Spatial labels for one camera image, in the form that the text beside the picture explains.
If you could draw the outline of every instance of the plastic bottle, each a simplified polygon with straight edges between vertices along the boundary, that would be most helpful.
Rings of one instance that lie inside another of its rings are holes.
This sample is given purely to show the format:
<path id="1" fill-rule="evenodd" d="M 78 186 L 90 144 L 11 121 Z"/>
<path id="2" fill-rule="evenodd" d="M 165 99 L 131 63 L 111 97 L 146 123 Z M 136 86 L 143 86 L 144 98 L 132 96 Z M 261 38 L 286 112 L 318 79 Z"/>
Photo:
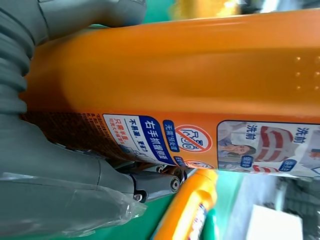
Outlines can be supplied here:
<path id="1" fill-rule="evenodd" d="M 37 49 L 23 119 L 121 160 L 316 177 L 320 11 L 104 29 Z"/>
<path id="2" fill-rule="evenodd" d="M 217 201 L 217 175 L 198 169 L 183 183 L 152 237 L 154 240 L 197 240 L 207 213 Z"/>

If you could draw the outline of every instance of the plastic wrap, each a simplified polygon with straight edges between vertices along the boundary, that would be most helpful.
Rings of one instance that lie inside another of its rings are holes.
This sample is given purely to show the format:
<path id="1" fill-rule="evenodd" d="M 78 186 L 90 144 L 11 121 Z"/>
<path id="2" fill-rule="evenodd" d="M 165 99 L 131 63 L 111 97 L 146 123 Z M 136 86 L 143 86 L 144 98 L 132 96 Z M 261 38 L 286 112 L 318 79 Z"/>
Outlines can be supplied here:
<path id="1" fill-rule="evenodd" d="M 88 236 L 146 208 L 106 187 L 8 172 L 0 173 L 0 189 L 0 237 Z"/>

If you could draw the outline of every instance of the gray plastic part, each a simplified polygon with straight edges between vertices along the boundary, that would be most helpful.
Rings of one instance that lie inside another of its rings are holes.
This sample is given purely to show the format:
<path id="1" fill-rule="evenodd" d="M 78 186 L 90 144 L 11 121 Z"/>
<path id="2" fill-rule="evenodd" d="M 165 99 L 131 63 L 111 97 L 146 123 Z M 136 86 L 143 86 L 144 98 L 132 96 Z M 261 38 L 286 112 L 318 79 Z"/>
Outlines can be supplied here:
<path id="1" fill-rule="evenodd" d="M 132 197 L 134 183 L 130 176 L 118 173 L 102 158 L 72 152 L 48 142 L 38 127 L 20 120 L 19 114 L 25 113 L 27 108 L 25 102 L 18 98 L 18 94 L 26 89 L 23 76 L 29 72 L 35 46 L 93 23 L 112 27 L 137 24 L 143 19 L 145 11 L 144 4 L 134 0 L 42 0 L 40 3 L 38 0 L 1 0 L 0 174 L 14 173 L 100 185 Z M 32 208 L 39 201 L 35 192 L 28 200 L 32 201 L 33 196 L 35 203 L 27 205 L 20 197 L 23 195 L 20 191 L 25 190 L 1 188 L 1 195 L 7 197 L 0 198 L 0 222 L 5 221 L 4 208 L 7 214 L 23 219 L 24 213 L 17 211 L 17 204 L 32 212 Z M 46 196 L 48 200 L 47 206 L 51 208 L 51 213 L 64 206 L 64 197 L 57 197 L 54 191 L 39 194 Z M 81 202 L 73 204 L 80 206 Z M 85 204 L 93 204 L 96 212 L 104 208 L 106 213 L 112 207 L 89 200 Z M 80 207 L 72 209 L 84 211 Z M 94 214 L 87 216 L 80 213 L 78 216 L 84 218 L 79 219 L 80 222 L 95 217 Z"/>
<path id="2" fill-rule="evenodd" d="M 145 18 L 145 0 L 38 0 L 50 39 L 65 36 L 91 24 L 125 27 Z"/>
<path id="3" fill-rule="evenodd" d="M 142 193 L 142 203 L 149 202 L 161 197 L 174 194 L 178 191 L 180 181 L 177 176 L 154 171 L 139 171 L 130 174 L 134 179 L 135 193 Z"/>
<path id="4" fill-rule="evenodd" d="M 40 182 L 0 181 L 1 239 L 27 235 L 32 236 L 27 237 L 29 240 L 60 239 L 61 235 L 70 238 L 100 226 L 123 224 L 133 217 L 128 211 L 131 206 L 116 194 L 110 195 L 109 189 L 57 187 L 44 184 L 42 179 Z M 35 237 L 40 234 L 51 236 Z"/>

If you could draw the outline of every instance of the green surface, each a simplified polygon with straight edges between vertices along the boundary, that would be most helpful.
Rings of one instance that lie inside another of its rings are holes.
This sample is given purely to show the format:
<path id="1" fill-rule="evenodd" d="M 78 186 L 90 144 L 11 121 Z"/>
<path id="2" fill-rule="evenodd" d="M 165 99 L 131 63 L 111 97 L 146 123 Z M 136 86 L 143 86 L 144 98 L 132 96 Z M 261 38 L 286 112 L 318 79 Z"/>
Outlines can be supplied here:
<path id="1" fill-rule="evenodd" d="M 205 226 L 200 236 L 201 240 L 218 240 L 219 230 L 217 224 L 216 210 L 210 210 L 205 218 Z"/>
<path id="2" fill-rule="evenodd" d="M 141 217 L 132 219 L 125 225 L 98 229 L 95 234 L 77 237 L 79 240 L 146 240 L 149 239 L 170 205 L 174 195 L 162 197 L 147 204 L 148 208 Z"/>
<path id="3" fill-rule="evenodd" d="M 146 13 L 143 23 L 170 21 L 169 9 L 174 0 L 146 0 Z"/>
<path id="4" fill-rule="evenodd" d="M 219 171 L 218 174 L 219 178 L 217 183 L 217 201 L 214 209 L 220 239 L 223 240 L 244 174 L 232 171 Z"/>

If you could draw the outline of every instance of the small orange bottle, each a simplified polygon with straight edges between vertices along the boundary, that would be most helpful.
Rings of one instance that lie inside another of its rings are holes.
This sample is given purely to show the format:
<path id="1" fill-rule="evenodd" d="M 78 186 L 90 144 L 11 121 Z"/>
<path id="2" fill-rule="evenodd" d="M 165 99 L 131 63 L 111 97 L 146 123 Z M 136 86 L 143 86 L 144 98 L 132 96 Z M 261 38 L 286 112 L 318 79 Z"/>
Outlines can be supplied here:
<path id="1" fill-rule="evenodd" d="M 217 202 L 217 177 L 211 169 L 195 171 L 177 192 L 152 239 L 198 239 L 207 212 Z"/>

